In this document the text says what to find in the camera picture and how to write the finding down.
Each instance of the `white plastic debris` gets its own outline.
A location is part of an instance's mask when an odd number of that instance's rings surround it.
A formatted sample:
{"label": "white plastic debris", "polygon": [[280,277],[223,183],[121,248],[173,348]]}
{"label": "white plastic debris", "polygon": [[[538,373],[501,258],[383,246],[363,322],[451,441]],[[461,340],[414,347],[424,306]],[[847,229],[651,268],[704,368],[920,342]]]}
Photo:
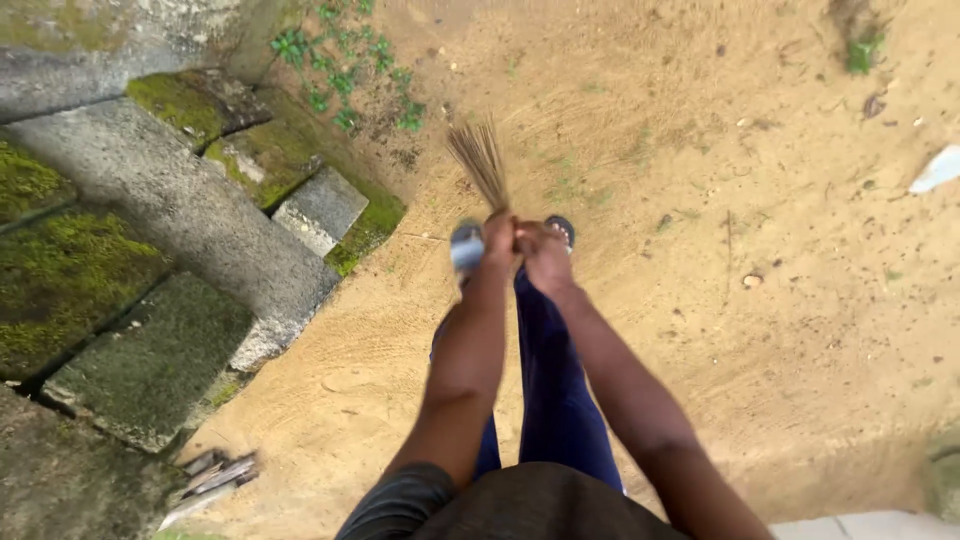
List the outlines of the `white plastic debris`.
{"label": "white plastic debris", "polygon": [[910,193],[926,193],[958,176],[960,176],[960,145],[951,144],[927,164],[924,172],[910,185]]}

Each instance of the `person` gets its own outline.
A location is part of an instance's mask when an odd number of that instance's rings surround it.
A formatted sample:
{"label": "person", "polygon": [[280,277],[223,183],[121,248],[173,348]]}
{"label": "person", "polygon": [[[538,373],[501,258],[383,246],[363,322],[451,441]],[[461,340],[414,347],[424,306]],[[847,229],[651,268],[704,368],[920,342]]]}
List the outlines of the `person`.
{"label": "person", "polygon": [[[462,300],[434,337],[420,413],[337,538],[771,539],[677,402],[574,281],[569,222],[519,223],[507,211],[484,224],[480,249],[471,250],[480,236],[467,226],[451,237]],[[515,245],[524,413],[519,463],[501,468],[492,409]],[[625,496],[585,372],[670,525]]]}

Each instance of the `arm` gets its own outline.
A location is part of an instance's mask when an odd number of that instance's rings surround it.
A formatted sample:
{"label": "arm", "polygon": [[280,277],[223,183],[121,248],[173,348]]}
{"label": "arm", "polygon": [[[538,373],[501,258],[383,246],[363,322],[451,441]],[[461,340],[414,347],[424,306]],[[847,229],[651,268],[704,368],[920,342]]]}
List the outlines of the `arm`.
{"label": "arm", "polygon": [[466,487],[503,372],[505,289],[514,260],[510,214],[485,226],[486,252],[434,347],[420,414],[384,475],[429,462]]}
{"label": "arm", "polygon": [[563,237],[539,224],[524,224],[517,236],[531,281],[566,321],[600,409],[670,523],[700,539],[772,538],[710,463],[677,402],[573,281]]}

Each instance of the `foot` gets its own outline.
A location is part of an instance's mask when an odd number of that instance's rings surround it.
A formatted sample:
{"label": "foot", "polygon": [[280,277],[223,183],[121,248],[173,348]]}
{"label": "foot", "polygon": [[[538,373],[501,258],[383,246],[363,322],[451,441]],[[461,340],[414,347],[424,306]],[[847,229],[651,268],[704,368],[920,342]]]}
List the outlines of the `foot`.
{"label": "foot", "polygon": [[572,253],[573,242],[576,239],[576,231],[574,231],[573,225],[565,217],[560,215],[551,215],[546,218],[543,223],[554,231],[560,231],[564,234],[566,238],[566,252],[568,255]]}
{"label": "foot", "polygon": [[464,219],[450,234],[450,261],[461,288],[469,281],[473,269],[483,256],[483,225],[475,219]]}

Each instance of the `hand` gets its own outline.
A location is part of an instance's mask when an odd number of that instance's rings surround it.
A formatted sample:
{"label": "hand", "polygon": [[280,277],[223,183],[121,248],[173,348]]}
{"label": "hand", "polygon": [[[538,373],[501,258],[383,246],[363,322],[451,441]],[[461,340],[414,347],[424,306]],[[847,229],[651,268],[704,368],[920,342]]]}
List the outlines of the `hand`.
{"label": "hand", "polygon": [[508,209],[496,213],[483,225],[484,257],[510,266],[514,262],[516,216]]}
{"label": "hand", "polygon": [[516,228],[516,244],[523,254],[530,282],[551,300],[577,286],[562,231],[548,229],[539,221],[526,221]]}

